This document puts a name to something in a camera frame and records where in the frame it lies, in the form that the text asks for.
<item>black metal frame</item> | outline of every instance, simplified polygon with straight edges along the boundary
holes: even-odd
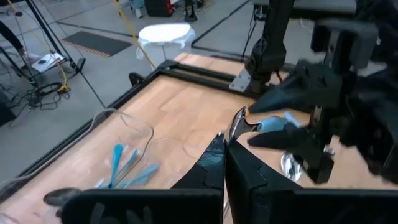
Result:
[[[152,81],[154,81],[157,77],[159,77],[161,75],[172,77],[172,78],[177,78],[179,80],[184,80],[187,82],[196,83],[199,85],[207,86],[207,87],[214,88],[214,89],[221,90],[221,91],[227,91],[227,92],[245,96],[248,98],[258,99],[260,97],[260,95],[253,94],[250,92],[238,92],[238,91],[229,89],[229,85],[226,84],[226,81],[231,82],[235,78],[234,75],[222,73],[222,72],[215,72],[215,71],[207,70],[207,69],[200,68],[200,67],[184,65],[184,64],[174,62],[171,60],[166,60],[164,63],[162,63],[158,67],[157,70],[153,71],[150,75],[148,75],[145,78],[140,77],[138,74],[131,73],[129,78],[130,78],[130,82],[132,84],[132,88],[130,90],[128,90],[127,92],[125,92],[118,99],[116,99],[113,103],[111,103],[108,106],[108,108],[118,109],[118,108],[122,107],[123,104],[128,102],[132,97],[134,97],[136,94],[138,94],[148,84],[150,84]],[[81,136],[85,131],[87,131],[90,128],[91,122],[92,122],[92,119],[87,121],[82,127],[78,128],[75,132],[73,132],[66,139],[64,139],[62,142],[60,142],[58,145],[56,145],[53,149],[51,149],[48,153],[46,153],[44,156],[42,156],[35,163],[31,164],[27,169],[25,169],[23,172],[21,172],[17,177],[23,177],[23,176],[29,175],[29,174],[33,173],[35,170],[37,170],[39,167],[44,165],[47,161],[49,161],[51,158],[56,156],[63,148],[65,148],[67,145],[69,145],[74,140],[76,140],[79,136]],[[7,186],[5,186],[3,189],[1,189],[0,190],[0,203],[7,200],[10,196],[12,196],[14,193],[16,193],[19,189],[21,189],[26,183],[28,183],[34,177],[35,177],[35,175],[29,179],[24,180],[24,181],[10,183]]]
[[[43,14],[39,11],[39,8],[37,7],[36,3],[33,2],[33,0],[25,0],[25,2],[27,3],[29,9],[32,11],[34,17],[36,18],[37,22],[40,25],[40,28],[43,30],[44,34],[49,39],[49,41],[50,41],[51,45],[53,46],[53,48],[55,49],[55,51],[58,54],[63,55],[65,57],[66,60],[61,61],[59,63],[69,62],[69,65],[75,71],[75,73],[71,77],[74,77],[75,75],[80,73],[83,70],[83,66],[85,64],[85,60],[86,59],[85,58],[79,58],[78,63],[75,63],[75,61],[72,59],[72,57],[70,56],[70,54],[68,53],[66,48],[63,46],[61,41],[58,39],[57,35],[55,35],[55,32],[51,29],[50,25],[45,20]],[[13,59],[10,58],[10,56],[7,54],[7,52],[3,48],[1,48],[0,51],[6,56],[6,58],[11,63],[14,71],[17,73],[18,76],[28,79],[28,81],[30,82],[30,84],[33,87],[38,87],[39,86],[39,84],[37,83],[37,80],[35,79],[35,76],[39,75],[41,73],[37,73],[37,74],[34,75],[31,71],[29,71],[28,72],[29,75],[27,75],[21,68],[19,68],[15,64]]]

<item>yellow cable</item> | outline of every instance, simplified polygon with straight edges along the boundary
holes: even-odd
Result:
[[[7,1],[8,1],[8,4],[11,6],[11,9],[14,11],[14,14],[17,13],[18,11],[17,11],[17,9],[15,8],[14,3],[12,3],[11,0],[7,0]],[[25,24],[30,30],[33,30],[33,28],[30,26],[30,24],[29,24],[28,22],[26,22],[25,18],[24,18],[24,17],[21,17],[21,18],[22,18],[22,20],[24,21],[24,24]],[[58,60],[56,60],[56,59],[53,57],[53,54],[51,53],[51,49],[41,41],[41,39],[35,34],[35,32],[32,32],[32,33],[33,33],[33,35],[36,37],[36,39],[39,40],[39,42],[42,44],[42,46],[43,46],[44,48],[47,48],[47,50],[48,50],[49,53],[50,53],[51,58],[54,59],[54,62],[57,64],[58,68],[61,70],[61,73],[62,73],[62,76],[63,76],[63,85],[58,89],[57,92],[58,92],[58,93],[65,93],[65,92],[68,90],[68,85],[67,85],[67,84],[68,84],[68,78],[67,78],[67,75],[65,74],[65,71],[63,70],[63,68],[61,67],[61,65],[58,63]]]
[[[156,69],[155,64],[152,62],[152,60],[148,57],[147,52],[145,52],[145,50],[142,48],[141,44],[139,44],[138,39],[136,34],[134,33],[134,29],[132,28],[132,26],[130,25],[129,21],[126,19],[126,16],[124,16],[122,10],[120,9],[120,6],[118,4],[118,2],[116,2],[116,0],[112,0],[113,4],[117,7],[120,16],[122,17],[127,29],[129,30],[130,34],[132,35],[135,44],[137,44],[138,48],[142,51],[142,53],[144,54],[145,59],[150,63],[150,65]]]

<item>black bracket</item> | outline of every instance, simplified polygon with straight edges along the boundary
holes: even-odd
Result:
[[[136,73],[136,72],[131,72],[129,74],[129,80],[131,83],[131,86],[136,86],[144,81],[145,77],[142,75]]]

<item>wooden tabletop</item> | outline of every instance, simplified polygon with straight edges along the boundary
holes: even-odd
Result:
[[[237,75],[243,64],[192,54],[181,54],[176,60],[197,67]],[[0,213],[14,217],[19,223],[58,223],[54,208],[43,203],[46,193],[62,187],[93,188],[102,178],[109,181],[113,147],[123,145],[121,164],[133,151],[144,155],[136,166],[126,172],[131,179],[151,164],[159,166],[155,175],[143,188],[167,189],[178,181],[201,156],[210,141],[219,131],[224,131],[233,115],[252,100],[214,90],[205,86],[161,76],[132,97],[119,111],[126,115],[113,114],[53,164],[43,170],[17,193],[0,205]],[[290,111],[302,124],[309,116]],[[283,111],[249,116],[255,122],[268,116],[282,116]],[[146,152],[151,128],[154,137]],[[250,148],[246,139],[255,133],[243,134],[238,141],[266,164],[280,172],[282,152]],[[299,184],[304,187],[393,189],[378,177],[367,172],[367,167],[355,148],[345,149],[336,139],[331,144],[335,150],[335,168],[330,182],[313,185],[304,174]],[[232,223],[229,214],[225,223]]]

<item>person's leg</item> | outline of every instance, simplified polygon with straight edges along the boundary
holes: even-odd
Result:
[[[2,21],[0,21],[0,34],[15,47],[21,56],[25,54],[24,46],[22,46],[15,34]]]
[[[40,58],[38,55],[26,52],[17,36],[2,21],[0,21],[0,34],[15,47],[25,63],[31,64]]]
[[[142,18],[141,9],[144,8],[144,0],[130,0],[132,1],[132,7],[136,10],[136,16]]]

